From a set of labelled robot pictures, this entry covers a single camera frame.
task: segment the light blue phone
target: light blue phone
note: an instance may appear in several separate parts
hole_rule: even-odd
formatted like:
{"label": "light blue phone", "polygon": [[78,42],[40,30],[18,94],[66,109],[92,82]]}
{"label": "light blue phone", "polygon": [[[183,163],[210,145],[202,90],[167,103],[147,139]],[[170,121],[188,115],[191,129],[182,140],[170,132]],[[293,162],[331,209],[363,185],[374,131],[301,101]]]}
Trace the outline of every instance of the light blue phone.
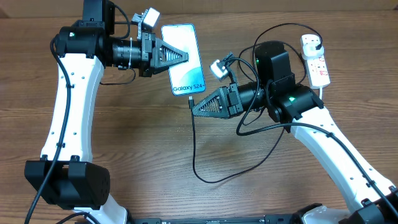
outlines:
{"label": "light blue phone", "polygon": [[193,24],[163,26],[162,37],[163,41],[189,55],[188,62],[169,68],[172,93],[178,96],[205,91],[205,77]]}

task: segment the phone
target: phone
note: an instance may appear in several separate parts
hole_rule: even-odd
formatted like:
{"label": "phone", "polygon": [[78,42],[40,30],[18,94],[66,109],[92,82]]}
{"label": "phone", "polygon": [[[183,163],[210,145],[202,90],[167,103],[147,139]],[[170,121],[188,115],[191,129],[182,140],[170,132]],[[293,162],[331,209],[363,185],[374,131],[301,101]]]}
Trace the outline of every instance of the phone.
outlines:
{"label": "phone", "polygon": [[189,56],[187,62],[169,68],[172,93],[179,96],[205,91],[205,76],[193,24],[162,26],[162,38],[171,46],[188,52]]}

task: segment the wooden table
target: wooden table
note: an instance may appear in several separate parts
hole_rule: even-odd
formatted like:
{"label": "wooden table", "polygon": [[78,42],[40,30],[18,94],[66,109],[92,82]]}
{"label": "wooden table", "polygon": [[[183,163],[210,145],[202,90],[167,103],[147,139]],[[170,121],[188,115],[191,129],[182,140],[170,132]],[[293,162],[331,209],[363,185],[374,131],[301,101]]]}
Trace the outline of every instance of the wooden table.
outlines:
{"label": "wooden table", "polygon": [[[49,44],[76,19],[0,20],[0,223],[22,223],[36,193],[24,178],[24,164],[39,158],[51,124],[57,64]],[[205,93],[194,96],[198,101],[228,84],[220,84],[207,69],[216,58],[229,51],[238,54],[276,24],[301,22],[315,28],[324,38],[331,77],[324,90],[326,106],[359,152],[398,183],[397,21],[397,11],[168,15],[156,33],[163,24],[194,23],[207,84]],[[125,29],[118,26],[118,34]],[[283,40],[299,49],[300,36],[307,33],[302,27],[281,27],[263,40]],[[290,54],[290,61],[301,77],[296,55]],[[103,81],[130,76],[107,68]],[[221,184],[200,182],[192,172],[187,98],[172,95],[167,72],[98,90],[94,162],[109,169],[113,197],[134,217],[249,217],[294,212],[314,202],[345,208],[319,162],[289,134],[256,170]],[[197,171],[203,178],[216,180],[253,166],[280,133],[238,137],[239,119],[197,119]],[[252,128],[268,124],[272,121],[264,115]],[[69,213],[40,199],[31,223],[55,223]]]}

